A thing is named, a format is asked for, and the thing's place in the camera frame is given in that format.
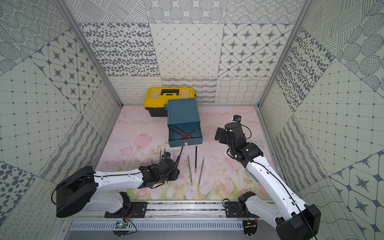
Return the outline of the red black pencil long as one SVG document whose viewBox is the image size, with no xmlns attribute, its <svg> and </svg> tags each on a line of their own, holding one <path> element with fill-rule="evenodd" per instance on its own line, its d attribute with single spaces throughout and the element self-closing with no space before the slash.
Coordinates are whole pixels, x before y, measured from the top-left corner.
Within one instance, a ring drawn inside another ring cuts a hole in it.
<svg viewBox="0 0 384 240">
<path fill-rule="evenodd" d="M 177 137 L 177 140 L 184 140 L 186 138 L 185 134 L 182 134 L 176 130 L 170 129 L 170 133 L 173 134 L 174 138 Z"/>
</svg>

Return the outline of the teal drawer cabinet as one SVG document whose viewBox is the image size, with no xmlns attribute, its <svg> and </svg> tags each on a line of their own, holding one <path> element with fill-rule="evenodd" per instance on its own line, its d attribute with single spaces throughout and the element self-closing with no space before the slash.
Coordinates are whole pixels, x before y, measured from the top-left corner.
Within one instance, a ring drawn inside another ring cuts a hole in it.
<svg viewBox="0 0 384 240">
<path fill-rule="evenodd" d="M 167 104 L 168 126 L 200 123 L 198 105 L 195 98 L 169 100 Z"/>
</svg>

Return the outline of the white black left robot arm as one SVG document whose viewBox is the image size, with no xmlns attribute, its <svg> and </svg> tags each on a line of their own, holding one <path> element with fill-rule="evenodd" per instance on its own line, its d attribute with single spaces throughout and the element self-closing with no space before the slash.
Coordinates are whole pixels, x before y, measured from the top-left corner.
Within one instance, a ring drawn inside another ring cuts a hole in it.
<svg viewBox="0 0 384 240">
<path fill-rule="evenodd" d="M 157 164 L 125 172 L 101 172 L 86 166 L 60 182 L 51 200 L 56 216 L 67 218 L 85 211 L 103 211 L 105 218 L 126 218 L 133 207 L 126 189 L 155 189 L 176 181 L 180 171 L 165 155 Z"/>
</svg>

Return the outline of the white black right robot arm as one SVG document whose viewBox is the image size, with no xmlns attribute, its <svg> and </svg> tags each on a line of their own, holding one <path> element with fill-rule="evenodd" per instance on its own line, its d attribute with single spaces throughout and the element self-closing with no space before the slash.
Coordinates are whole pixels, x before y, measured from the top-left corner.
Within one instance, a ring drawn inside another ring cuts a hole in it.
<svg viewBox="0 0 384 240">
<path fill-rule="evenodd" d="M 274 201 L 270 204 L 248 191 L 238 198 L 239 210 L 244 216 L 260 217 L 276 229 L 282 240 L 316 238 L 320 227 L 320 210 L 298 197 L 271 167 L 262 150 L 248 141 L 239 115 L 235 115 L 224 128 L 217 129 L 215 140 L 228 146 L 227 155 L 241 163 Z"/>
</svg>

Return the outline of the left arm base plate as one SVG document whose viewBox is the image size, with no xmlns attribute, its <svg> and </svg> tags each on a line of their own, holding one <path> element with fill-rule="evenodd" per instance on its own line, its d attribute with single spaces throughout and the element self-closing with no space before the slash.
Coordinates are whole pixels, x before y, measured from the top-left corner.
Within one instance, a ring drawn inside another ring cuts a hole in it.
<svg viewBox="0 0 384 240">
<path fill-rule="evenodd" d="M 144 218 L 147 211 L 148 202 L 131 202 L 128 206 L 123 206 L 116 213 L 105 212 L 104 218 Z"/>
</svg>

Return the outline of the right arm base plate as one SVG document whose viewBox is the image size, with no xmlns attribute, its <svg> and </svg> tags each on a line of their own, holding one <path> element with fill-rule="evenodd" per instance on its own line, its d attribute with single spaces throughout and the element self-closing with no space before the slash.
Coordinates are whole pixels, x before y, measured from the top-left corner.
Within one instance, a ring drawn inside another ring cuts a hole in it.
<svg viewBox="0 0 384 240">
<path fill-rule="evenodd" d="M 225 209 L 226 218 L 249 218 L 250 216 L 242 212 L 239 208 L 238 202 L 231 202 L 224 200 L 222 205 Z"/>
</svg>

